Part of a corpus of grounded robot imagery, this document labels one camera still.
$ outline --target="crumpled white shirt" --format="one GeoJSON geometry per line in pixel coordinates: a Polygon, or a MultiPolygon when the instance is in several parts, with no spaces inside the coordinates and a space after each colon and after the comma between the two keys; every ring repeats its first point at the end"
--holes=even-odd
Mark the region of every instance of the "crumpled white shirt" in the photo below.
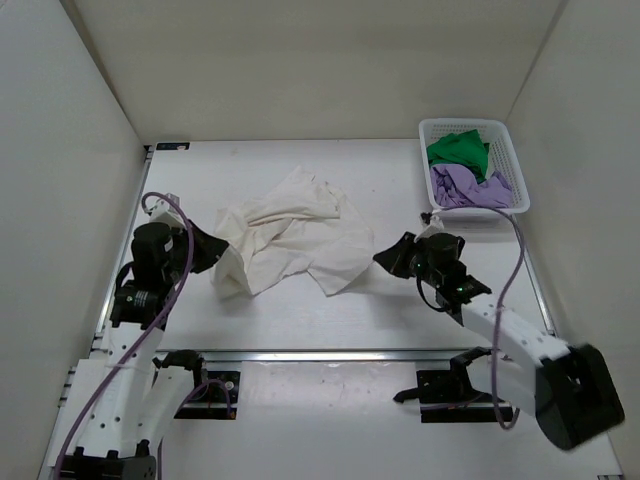
{"type": "Polygon", "coordinates": [[[252,295],[307,271],[334,295],[372,262],[373,232],[346,195],[297,167],[262,198],[218,210],[213,235],[230,243],[212,283],[252,295]]]}

